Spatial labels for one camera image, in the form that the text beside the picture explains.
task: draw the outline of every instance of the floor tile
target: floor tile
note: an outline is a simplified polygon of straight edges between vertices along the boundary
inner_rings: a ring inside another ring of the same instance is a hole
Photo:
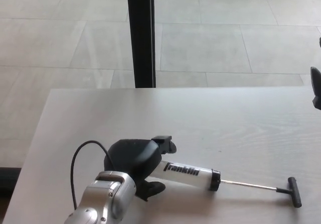
[[[302,82],[305,86],[311,86],[311,75],[310,74],[300,74]]]
[[[0,108],[0,139],[31,139],[51,88],[109,88],[112,75],[112,70],[21,68]]]
[[[134,71],[115,70],[111,88],[135,88]]]
[[[15,67],[0,67],[0,106],[17,79],[18,74],[19,69]]]
[[[200,23],[199,0],[155,0],[155,22]]]
[[[267,0],[200,0],[202,23],[276,25]]]
[[[206,73],[208,87],[302,86],[298,74]]]
[[[0,65],[68,67],[85,22],[1,20]]]
[[[156,87],[207,87],[204,72],[156,72]]]
[[[321,0],[268,0],[279,25],[321,26]]]
[[[29,140],[0,139],[0,166],[21,168],[30,147]]]
[[[61,0],[54,19],[126,21],[127,0]]]
[[[160,68],[251,72],[239,26],[164,24]]]
[[[155,25],[156,69],[160,68],[162,25]],[[71,62],[75,68],[132,70],[129,23],[88,22]]]
[[[321,65],[315,27],[241,26],[255,73],[309,73]]]
[[[49,19],[60,0],[0,0],[0,18]]]

